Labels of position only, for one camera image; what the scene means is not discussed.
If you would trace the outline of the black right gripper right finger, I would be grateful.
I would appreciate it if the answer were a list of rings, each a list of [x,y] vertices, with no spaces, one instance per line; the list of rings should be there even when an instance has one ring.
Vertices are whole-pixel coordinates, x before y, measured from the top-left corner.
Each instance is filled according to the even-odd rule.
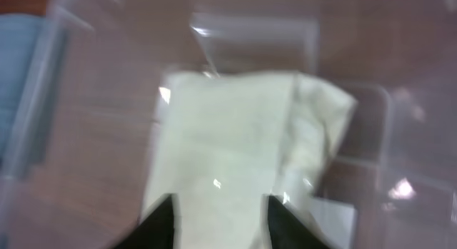
[[[272,249],[331,249],[274,195],[268,196],[267,226]]]

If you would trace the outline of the cream cloth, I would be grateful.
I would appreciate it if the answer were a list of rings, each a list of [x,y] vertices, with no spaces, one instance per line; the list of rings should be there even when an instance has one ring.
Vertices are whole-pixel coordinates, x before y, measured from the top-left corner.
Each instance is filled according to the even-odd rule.
[[[180,248],[268,248],[268,195],[321,232],[311,198],[353,117],[351,94],[296,71],[179,71],[165,89],[142,211],[175,194]]]

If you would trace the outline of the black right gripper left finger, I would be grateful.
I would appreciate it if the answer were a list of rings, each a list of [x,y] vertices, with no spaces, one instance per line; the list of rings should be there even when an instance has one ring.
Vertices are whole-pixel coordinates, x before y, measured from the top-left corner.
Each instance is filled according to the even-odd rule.
[[[173,249],[174,195],[165,198],[123,240],[111,249]]]

